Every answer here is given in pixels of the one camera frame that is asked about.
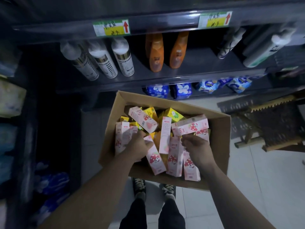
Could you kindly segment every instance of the red arrow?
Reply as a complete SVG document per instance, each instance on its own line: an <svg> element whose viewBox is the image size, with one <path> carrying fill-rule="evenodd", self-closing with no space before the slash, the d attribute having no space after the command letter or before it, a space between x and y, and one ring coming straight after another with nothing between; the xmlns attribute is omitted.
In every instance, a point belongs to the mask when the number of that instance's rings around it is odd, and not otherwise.
<svg viewBox="0 0 305 229"><path fill-rule="evenodd" d="M126 33L128 33L128 24L127 24L127 22L124 22L124 25L123 25L124 27L125 27L125 31L126 31Z"/></svg>
<svg viewBox="0 0 305 229"><path fill-rule="evenodd" d="M226 17L226 23L225 23L225 25L228 24L228 21L229 21L230 17L231 17L231 14L229 13L228 16Z"/></svg>

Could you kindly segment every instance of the person's left hand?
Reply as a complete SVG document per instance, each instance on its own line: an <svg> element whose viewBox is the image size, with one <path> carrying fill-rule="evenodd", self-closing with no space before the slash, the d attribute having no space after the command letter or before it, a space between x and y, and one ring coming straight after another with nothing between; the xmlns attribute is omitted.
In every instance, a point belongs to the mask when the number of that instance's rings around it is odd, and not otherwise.
<svg viewBox="0 0 305 229"><path fill-rule="evenodd" d="M152 141L145 141L143 137L146 134L143 130L138 130L138 132L132 135L132 139L126 146L124 151L131 154L131 156L136 160L140 160L147 155L148 150L153 146Z"/></svg>

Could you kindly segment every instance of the price label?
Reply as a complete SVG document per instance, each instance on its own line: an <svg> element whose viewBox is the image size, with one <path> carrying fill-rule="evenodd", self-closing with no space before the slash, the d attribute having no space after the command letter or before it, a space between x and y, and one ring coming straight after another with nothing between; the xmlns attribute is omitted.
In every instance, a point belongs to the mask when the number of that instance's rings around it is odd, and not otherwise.
<svg viewBox="0 0 305 229"><path fill-rule="evenodd" d="M128 19L93 23L96 36L116 36L130 34Z"/></svg>
<svg viewBox="0 0 305 229"><path fill-rule="evenodd" d="M232 11L201 14L199 17L198 28L228 26L231 16Z"/></svg>

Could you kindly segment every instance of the tile floor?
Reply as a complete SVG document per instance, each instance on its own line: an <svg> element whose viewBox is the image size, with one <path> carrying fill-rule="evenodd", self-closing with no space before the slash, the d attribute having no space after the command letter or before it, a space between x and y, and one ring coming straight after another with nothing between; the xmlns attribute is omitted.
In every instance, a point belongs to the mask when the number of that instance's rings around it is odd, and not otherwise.
<svg viewBox="0 0 305 229"><path fill-rule="evenodd" d="M185 102L220 111L234 109L232 106L224 107L224 103L233 99L235 97ZM103 108L82 114L82 183L101 169L97 160L110 110ZM266 153L259 144L237 149L234 146L237 141L239 138L231 140L228 177L276 228L304 228L305 166L302 159L305 160L305 154L288 151ZM158 186L158 183L147 182L146 212L150 229L158 228L158 216L163 205ZM129 179L109 228L119 228L133 200ZM186 228L223 228L210 192L178 187L176 203L185 217Z"/></svg>

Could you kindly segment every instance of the shoe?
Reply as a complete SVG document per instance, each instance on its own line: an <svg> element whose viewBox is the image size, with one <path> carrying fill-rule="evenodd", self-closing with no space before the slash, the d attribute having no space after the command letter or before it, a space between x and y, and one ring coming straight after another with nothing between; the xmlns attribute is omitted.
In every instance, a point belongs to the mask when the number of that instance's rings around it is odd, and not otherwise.
<svg viewBox="0 0 305 229"><path fill-rule="evenodd" d="M146 186L145 180L140 178L132 178L132 186L134 189L135 198L146 200Z"/></svg>
<svg viewBox="0 0 305 229"><path fill-rule="evenodd" d="M164 196L166 199L176 200L176 186L162 184L162 190L164 191Z"/></svg>

